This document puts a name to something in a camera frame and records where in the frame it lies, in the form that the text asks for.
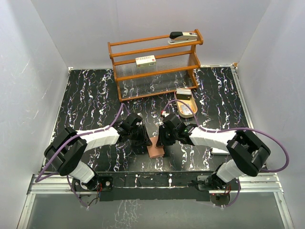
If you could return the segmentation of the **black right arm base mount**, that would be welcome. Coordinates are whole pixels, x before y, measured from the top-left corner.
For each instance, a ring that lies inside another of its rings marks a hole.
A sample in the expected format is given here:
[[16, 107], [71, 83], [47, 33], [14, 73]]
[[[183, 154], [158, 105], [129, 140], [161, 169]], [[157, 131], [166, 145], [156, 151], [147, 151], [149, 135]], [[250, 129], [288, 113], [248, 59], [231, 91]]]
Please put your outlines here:
[[198, 176], [196, 180], [191, 180], [188, 185], [195, 187], [197, 190], [200, 190], [199, 187], [204, 190], [217, 190], [222, 189], [225, 186], [225, 182], [216, 175]]

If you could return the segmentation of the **tan oval plastic tray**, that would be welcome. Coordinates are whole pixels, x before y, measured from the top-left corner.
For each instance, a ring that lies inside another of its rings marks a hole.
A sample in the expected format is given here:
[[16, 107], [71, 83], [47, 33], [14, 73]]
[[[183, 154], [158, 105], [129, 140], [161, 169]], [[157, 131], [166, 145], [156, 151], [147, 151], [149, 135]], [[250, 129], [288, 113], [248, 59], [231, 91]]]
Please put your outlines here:
[[[178, 113], [179, 113], [180, 117], [182, 117], [182, 118], [194, 117], [193, 113], [196, 114], [197, 111], [198, 111], [198, 108], [197, 108], [197, 105], [195, 103], [195, 99], [194, 99], [193, 95], [192, 95], [190, 100], [178, 100], [178, 101], [176, 101], [176, 104], [177, 104], [177, 107], [178, 107]], [[184, 115], [181, 112], [181, 105], [182, 104], [186, 105], [192, 111], [192, 114]]]

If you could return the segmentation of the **pink leather card holder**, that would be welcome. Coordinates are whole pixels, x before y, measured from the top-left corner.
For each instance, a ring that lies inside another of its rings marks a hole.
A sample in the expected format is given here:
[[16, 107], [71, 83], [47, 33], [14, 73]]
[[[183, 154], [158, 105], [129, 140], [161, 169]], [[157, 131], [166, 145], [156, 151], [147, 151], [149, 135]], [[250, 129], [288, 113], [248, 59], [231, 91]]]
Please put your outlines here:
[[151, 146], [147, 146], [148, 155], [150, 159], [159, 158], [164, 156], [164, 149], [162, 147], [157, 147], [158, 137], [151, 137], [150, 141], [152, 143]]

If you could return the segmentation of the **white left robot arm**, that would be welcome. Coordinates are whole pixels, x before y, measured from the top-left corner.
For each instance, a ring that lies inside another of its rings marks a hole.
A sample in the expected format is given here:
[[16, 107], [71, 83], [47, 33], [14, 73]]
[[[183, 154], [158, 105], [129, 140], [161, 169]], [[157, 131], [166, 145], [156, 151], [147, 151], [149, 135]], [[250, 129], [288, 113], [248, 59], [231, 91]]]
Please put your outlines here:
[[95, 190], [97, 173], [81, 161], [83, 154], [94, 148], [130, 141], [133, 146], [152, 146], [142, 118], [131, 113], [124, 120], [90, 131], [66, 127], [44, 151], [44, 156], [60, 176], [71, 176], [85, 187]]

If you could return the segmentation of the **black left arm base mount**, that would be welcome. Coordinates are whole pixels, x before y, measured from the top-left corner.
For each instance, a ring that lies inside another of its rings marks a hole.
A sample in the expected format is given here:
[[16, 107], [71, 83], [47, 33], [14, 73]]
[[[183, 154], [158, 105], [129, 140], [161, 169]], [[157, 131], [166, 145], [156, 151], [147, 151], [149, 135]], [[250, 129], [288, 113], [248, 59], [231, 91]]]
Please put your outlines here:
[[97, 193], [110, 192], [113, 190], [113, 177], [111, 176], [99, 176]]

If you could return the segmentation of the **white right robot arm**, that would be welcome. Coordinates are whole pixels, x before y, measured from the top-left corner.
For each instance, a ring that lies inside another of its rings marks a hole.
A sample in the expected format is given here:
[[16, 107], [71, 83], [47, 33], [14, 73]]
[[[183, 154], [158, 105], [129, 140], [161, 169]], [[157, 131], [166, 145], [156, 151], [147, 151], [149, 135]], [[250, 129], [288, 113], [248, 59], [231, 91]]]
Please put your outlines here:
[[159, 126], [157, 147], [171, 146], [177, 141], [191, 146], [208, 146], [230, 154], [231, 160], [222, 163], [199, 184], [224, 189], [229, 182], [242, 175], [257, 176], [271, 151], [262, 140], [250, 130], [217, 132], [203, 130], [196, 124], [186, 125], [176, 115], [169, 114]]

